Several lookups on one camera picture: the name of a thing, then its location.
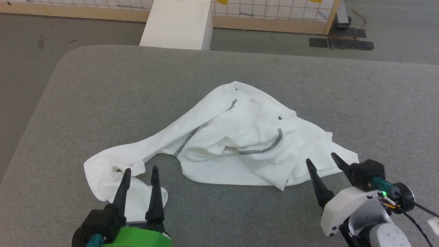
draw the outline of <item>black cable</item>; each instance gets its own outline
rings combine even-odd
[[[415,201],[413,201],[413,200],[411,200],[411,199],[408,199],[408,198],[405,197],[403,194],[401,194],[401,193],[399,193],[399,192],[395,192],[395,194],[396,194],[397,196],[400,196],[400,197],[404,198],[406,201],[408,201],[408,202],[414,204],[415,206],[417,206],[418,208],[424,210],[425,212],[427,212],[427,213],[429,213],[429,214],[431,214],[431,215],[434,215],[434,216],[436,216],[436,217],[439,218],[439,214],[437,214],[437,213],[431,211],[430,209],[428,209],[428,208],[426,208],[426,207],[420,205],[419,203],[417,203],[417,202],[415,202]]]
[[[395,205],[395,207],[398,209],[399,212],[403,213],[405,216],[407,216],[407,218],[409,218],[409,220],[411,220],[413,222],[413,224],[416,226],[416,228],[424,236],[425,240],[427,240],[428,245],[430,247],[433,247],[432,243],[430,243],[430,240],[427,237],[427,234],[425,234],[425,232],[422,230],[421,226],[418,223],[416,223],[416,221],[406,211],[404,211],[402,208],[400,208],[398,205]]]

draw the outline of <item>white pedestal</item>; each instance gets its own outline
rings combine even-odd
[[[208,50],[211,38],[210,0],[155,0],[139,45]]]

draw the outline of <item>white cloth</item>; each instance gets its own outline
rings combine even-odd
[[[157,153],[176,156],[183,174],[197,182],[284,190],[310,179],[307,158],[321,177],[341,172],[331,152],[347,163],[358,162],[356,153],[332,142],[331,132],[298,118],[268,94],[232,82],[214,89],[159,133],[94,155],[84,169],[93,194],[112,202],[122,172],[130,167],[132,176],[144,173],[144,163]],[[126,197],[128,221],[144,220],[150,196],[151,188],[132,178]],[[168,194],[163,188],[162,198],[165,205]]]

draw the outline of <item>white shirt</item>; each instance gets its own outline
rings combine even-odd
[[[298,118],[268,94],[243,83],[217,87],[186,114],[159,133],[139,142],[104,150],[84,163],[87,181],[101,201],[112,202],[130,167],[132,176],[157,153],[174,155],[183,174],[194,181],[229,185],[285,186],[309,180],[310,158],[323,177],[341,172],[331,158],[347,163],[358,155],[332,142],[332,133]],[[127,221],[144,220],[151,188],[131,179]],[[168,194],[162,188],[163,205]]]

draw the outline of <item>floor stain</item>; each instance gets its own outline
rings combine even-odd
[[[43,34],[40,34],[40,39],[36,43],[38,46],[38,49],[40,49],[40,50],[44,49],[44,41],[45,40],[46,40],[46,37],[43,36]]]

